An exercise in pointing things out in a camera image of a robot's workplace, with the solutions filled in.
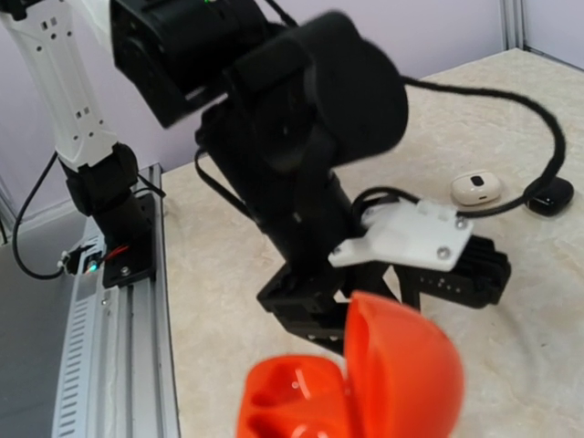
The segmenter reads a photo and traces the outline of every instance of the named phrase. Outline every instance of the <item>beige table surface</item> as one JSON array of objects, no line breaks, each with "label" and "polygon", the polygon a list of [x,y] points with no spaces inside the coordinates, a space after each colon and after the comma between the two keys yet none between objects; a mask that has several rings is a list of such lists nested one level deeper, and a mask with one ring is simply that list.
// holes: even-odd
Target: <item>beige table surface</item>
[{"label": "beige table surface", "polygon": [[[556,112],[569,140],[562,175],[584,183],[584,75],[518,50],[433,77],[510,89]],[[339,170],[355,196],[395,185],[441,202],[457,174],[489,169],[515,196],[541,171],[551,140],[537,116],[504,101],[409,89],[401,145]],[[209,172],[219,174],[209,162]],[[164,175],[172,344],[183,438],[234,436],[247,372],[268,357],[328,355],[288,335],[256,294],[281,258],[253,224],[195,175]],[[433,298],[422,311],[459,348],[466,398],[457,437],[584,436],[584,202],[555,220],[519,209],[477,224],[507,252],[514,274],[498,307],[471,310]]]}]

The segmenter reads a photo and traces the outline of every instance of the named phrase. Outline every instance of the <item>black bracket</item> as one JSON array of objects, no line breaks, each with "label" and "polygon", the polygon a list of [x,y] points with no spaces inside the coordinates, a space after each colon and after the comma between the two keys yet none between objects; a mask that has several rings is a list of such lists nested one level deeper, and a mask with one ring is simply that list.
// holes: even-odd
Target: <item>black bracket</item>
[{"label": "black bracket", "polygon": [[156,275],[156,209],[152,194],[138,198],[141,210],[151,225],[147,233],[129,243],[130,249],[105,262],[103,286],[125,287]]},{"label": "black bracket", "polygon": [[26,10],[43,0],[0,0],[0,12],[10,14],[15,21],[26,18]]},{"label": "black bracket", "polygon": [[[365,290],[396,299],[383,281],[388,265],[372,263],[335,269],[318,276],[300,277],[282,267],[257,296],[284,329],[302,339],[343,354],[349,304],[337,302],[342,291]],[[420,310],[420,294],[427,294],[470,308],[498,304],[511,276],[507,256],[496,252],[493,241],[473,236],[452,272],[444,273],[395,266],[400,279],[401,301]]]}]

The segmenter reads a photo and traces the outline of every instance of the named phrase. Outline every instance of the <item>screw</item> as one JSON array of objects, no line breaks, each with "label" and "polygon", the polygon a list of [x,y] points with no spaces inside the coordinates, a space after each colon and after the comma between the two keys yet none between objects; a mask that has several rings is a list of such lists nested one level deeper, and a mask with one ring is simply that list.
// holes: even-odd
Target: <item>screw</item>
[{"label": "screw", "polygon": [[451,254],[452,252],[450,251],[450,248],[447,246],[442,246],[438,248],[438,258],[440,258],[441,260],[448,260]]},{"label": "screw", "polygon": [[468,222],[463,217],[456,219],[456,228],[459,230],[465,230],[468,226]]}]

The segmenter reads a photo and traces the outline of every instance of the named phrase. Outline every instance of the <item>black cable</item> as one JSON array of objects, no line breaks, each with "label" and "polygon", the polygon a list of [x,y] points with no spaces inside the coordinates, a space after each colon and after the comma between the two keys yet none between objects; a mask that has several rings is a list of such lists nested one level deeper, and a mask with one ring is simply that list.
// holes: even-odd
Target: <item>black cable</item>
[{"label": "black cable", "polygon": [[194,154],[194,168],[199,175],[199,178],[203,180],[209,187],[211,187],[217,194],[219,194],[223,199],[225,199],[228,203],[230,203],[239,213],[244,215],[245,217],[251,219],[252,215],[247,210],[247,206],[233,193],[229,192],[226,188],[224,188],[218,181],[214,180],[211,175],[206,173],[199,163],[199,160],[204,154],[203,148],[199,149]]},{"label": "black cable", "polygon": [[266,0],[274,11],[278,14],[282,22],[288,27],[298,27],[298,22],[290,16],[282,7],[276,3],[276,0]]},{"label": "black cable", "polygon": [[406,85],[417,87],[419,89],[429,89],[430,91],[436,91],[439,93],[451,93],[459,96],[479,96],[485,98],[512,100],[534,111],[547,124],[547,127],[554,137],[554,154],[551,160],[547,164],[541,176],[539,176],[533,185],[521,196],[508,203],[498,205],[497,207],[473,212],[460,212],[458,214],[459,216],[476,219],[495,216],[514,210],[536,197],[542,190],[547,189],[553,182],[554,178],[558,175],[559,170],[566,160],[566,137],[564,136],[564,133],[559,126],[556,117],[547,109],[542,107],[539,103],[526,96],[522,96],[510,91],[502,91],[499,89],[455,87],[451,85],[434,84],[432,82],[425,82],[413,78],[402,77],[402,79]]},{"label": "black cable", "polygon": [[25,200],[25,203],[23,204],[22,208],[20,209],[20,212],[18,213],[18,216],[16,217],[16,222],[15,222],[14,230],[12,232],[12,252],[15,255],[16,264],[18,265],[18,267],[25,274],[27,274],[28,276],[33,277],[36,280],[54,280],[55,278],[59,278],[63,274],[63,272],[65,271],[61,267],[54,274],[49,274],[49,275],[37,274],[37,273],[31,271],[30,269],[28,269],[28,267],[26,267],[26,265],[23,263],[22,259],[20,258],[20,253],[18,252],[18,229],[20,228],[20,225],[22,223],[22,220],[23,220],[23,218],[25,216],[26,209],[28,208],[28,206],[32,202],[33,198],[37,194],[38,189],[40,188],[40,186],[42,185],[42,183],[47,178],[47,175],[48,175],[49,171],[51,170],[51,168],[53,167],[53,164],[55,164],[55,161],[56,160],[57,160],[57,153],[55,152],[55,153],[53,153],[53,156],[49,160],[49,162],[47,164],[47,167],[41,173],[40,177],[38,178],[38,181],[36,182],[35,186],[33,187],[33,190],[27,196],[27,198]]},{"label": "black cable", "polygon": [[355,224],[361,223],[361,217],[363,216],[363,213],[365,213],[366,210],[365,208],[366,202],[369,200],[369,198],[376,195],[397,196],[398,198],[405,199],[406,201],[409,201],[411,203],[418,203],[420,201],[420,198],[418,198],[417,196],[411,193],[407,193],[404,190],[396,189],[395,187],[371,187],[370,189],[366,190],[365,192],[357,196],[357,198],[355,198],[355,201],[353,202],[353,205],[351,206],[351,214],[355,219]]},{"label": "black cable", "polygon": [[154,184],[152,184],[150,181],[148,181],[146,178],[144,178],[140,174],[138,174],[138,178],[140,179],[140,181],[142,181],[144,183],[144,185],[146,186],[146,188],[139,189],[134,194],[138,194],[140,192],[149,191],[149,192],[155,192],[162,199],[164,199],[166,197],[166,192],[163,189],[161,189],[159,187],[156,187]]},{"label": "black cable", "polygon": [[0,235],[2,235],[2,245],[8,244],[8,236],[6,235],[6,229],[4,228],[4,224],[2,223],[2,217],[0,217]]}]

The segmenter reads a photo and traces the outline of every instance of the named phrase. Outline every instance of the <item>white robotic arm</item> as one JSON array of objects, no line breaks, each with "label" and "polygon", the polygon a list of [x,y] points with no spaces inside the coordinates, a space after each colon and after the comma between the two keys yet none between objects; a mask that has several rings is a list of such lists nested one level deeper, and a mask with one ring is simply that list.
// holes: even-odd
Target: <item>white robotic arm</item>
[{"label": "white robotic arm", "polygon": [[[108,1],[72,5],[88,20],[100,43],[111,51]],[[77,172],[111,155],[118,142],[102,118],[73,35],[71,7],[61,0],[43,0],[16,21],[0,13],[42,93],[55,132],[60,161]]]},{"label": "white robotic arm", "polygon": [[0,21],[45,99],[74,204],[115,247],[146,235],[151,225],[131,191],[138,181],[136,157],[108,129],[89,84],[72,9],[112,53],[110,0],[0,0]]}]

